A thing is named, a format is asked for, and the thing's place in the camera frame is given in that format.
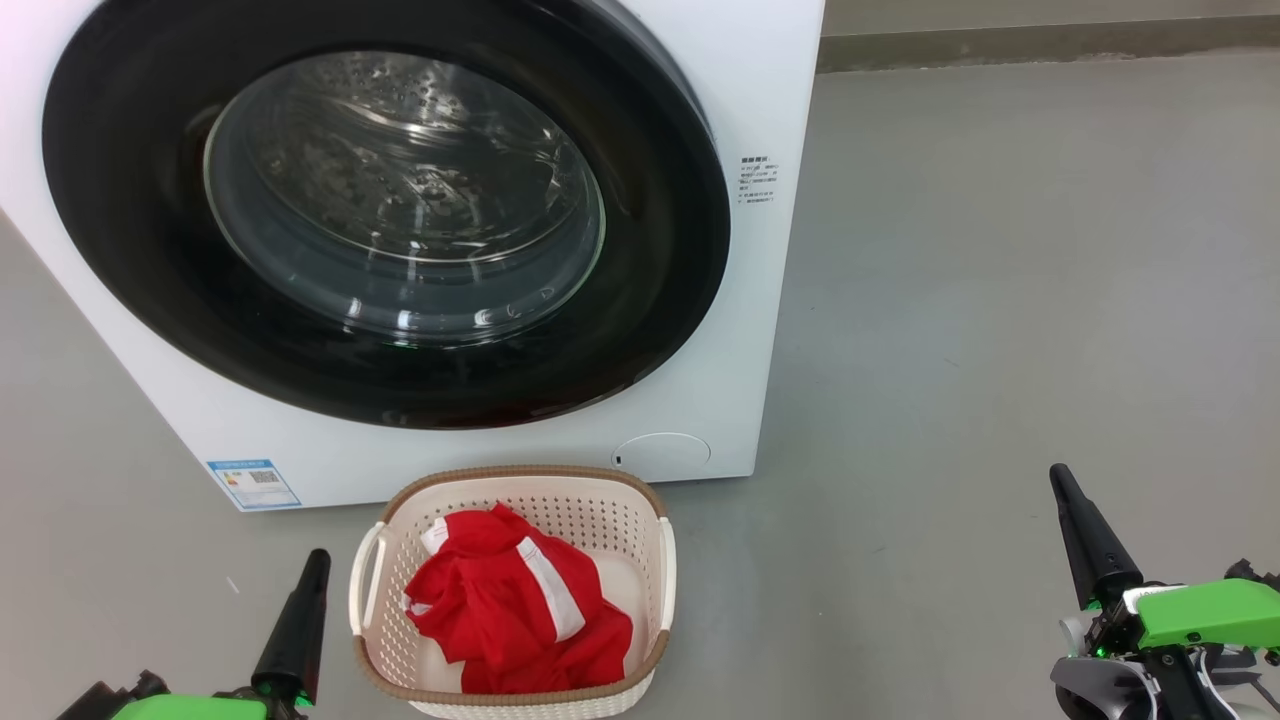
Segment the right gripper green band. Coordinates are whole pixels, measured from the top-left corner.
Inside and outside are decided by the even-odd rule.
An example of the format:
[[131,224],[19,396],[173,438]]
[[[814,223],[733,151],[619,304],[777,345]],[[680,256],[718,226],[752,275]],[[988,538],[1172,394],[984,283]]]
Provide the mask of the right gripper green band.
[[1100,614],[1085,656],[1114,659],[1166,647],[1240,646],[1280,653],[1280,591],[1244,578],[1148,584],[1070,468],[1050,468],[1059,525],[1079,609]]

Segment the black glass washing machine door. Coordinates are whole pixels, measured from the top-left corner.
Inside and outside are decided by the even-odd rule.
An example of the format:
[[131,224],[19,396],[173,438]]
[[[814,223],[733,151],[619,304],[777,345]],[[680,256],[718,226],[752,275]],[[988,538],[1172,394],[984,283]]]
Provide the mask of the black glass washing machine door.
[[707,315],[731,202],[660,45],[594,0],[104,0],[58,54],[70,242],[200,366],[343,420],[559,416]]

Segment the white perforated basket brown rim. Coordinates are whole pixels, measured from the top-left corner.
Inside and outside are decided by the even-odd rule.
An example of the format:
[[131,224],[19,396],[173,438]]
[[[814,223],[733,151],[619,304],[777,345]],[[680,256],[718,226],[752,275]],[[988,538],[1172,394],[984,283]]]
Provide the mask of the white perforated basket brown rim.
[[[401,593],[426,561],[421,537],[448,512],[503,503],[598,565],[603,594],[634,624],[621,682],[539,694],[465,694],[462,667],[404,615]],[[525,465],[436,473],[384,507],[355,555],[348,624],[355,659],[383,694],[439,720],[607,720],[644,697],[669,643],[677,596],[673,528],[660,497],[628,473]]]

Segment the blue white energy label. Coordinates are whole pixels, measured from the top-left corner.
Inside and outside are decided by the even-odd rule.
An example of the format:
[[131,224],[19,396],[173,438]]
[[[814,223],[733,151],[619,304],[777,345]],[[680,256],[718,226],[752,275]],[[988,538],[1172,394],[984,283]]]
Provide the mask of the blue white energy label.
[[241,511],[260,512],[302,506],[270,460],[211,461],[206,466]]

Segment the red garment with white stripes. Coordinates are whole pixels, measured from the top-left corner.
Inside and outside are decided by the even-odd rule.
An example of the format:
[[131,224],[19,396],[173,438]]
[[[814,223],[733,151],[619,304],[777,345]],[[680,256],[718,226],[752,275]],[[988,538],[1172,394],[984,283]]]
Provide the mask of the red garment with white stripes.
[[625,678],[631,618],[603,592],[595,561],[509,507],[463,510],[421,534],[426,561],[402,606],[460,664],[467,694],[536,694]]

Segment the round white filter cover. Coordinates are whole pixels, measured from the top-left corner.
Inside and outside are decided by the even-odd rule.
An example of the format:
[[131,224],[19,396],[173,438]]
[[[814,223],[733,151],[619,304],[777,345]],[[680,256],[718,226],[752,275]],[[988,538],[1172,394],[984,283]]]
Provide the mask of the round white filter cover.
[[614,448],[611,465],[648,483],[694,480],[704,477],[710,446],[690,434],[660,432],[639,436]]

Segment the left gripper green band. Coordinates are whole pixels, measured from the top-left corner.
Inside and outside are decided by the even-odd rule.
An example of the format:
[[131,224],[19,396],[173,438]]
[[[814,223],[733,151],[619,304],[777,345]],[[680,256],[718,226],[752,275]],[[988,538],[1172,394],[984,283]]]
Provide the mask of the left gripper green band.
[[110,720],[311,720],[317,700],[332,557],[312,550],[251,675],[251,688],[215,694],[154,694]]

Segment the white front-load washing machine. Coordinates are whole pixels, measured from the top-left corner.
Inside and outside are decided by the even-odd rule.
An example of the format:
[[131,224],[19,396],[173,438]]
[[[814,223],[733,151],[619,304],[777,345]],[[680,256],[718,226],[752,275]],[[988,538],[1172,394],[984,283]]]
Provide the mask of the white front-load washing machine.
[[380,503],[461,468],[613,468],[616,447],[660,432],[710,446],[694,480],[753,473],[826,0],[594,0],[660,45],[707,117],[731,202],[724,275],[687,342],[635,386],[461,430],[343,420],[238,386],[165,343],[86,265],[52,204],[42,111],[58,54],[102,1],[0,0],[0,213],[216,484],[207,462],[266,459],[298,509]]

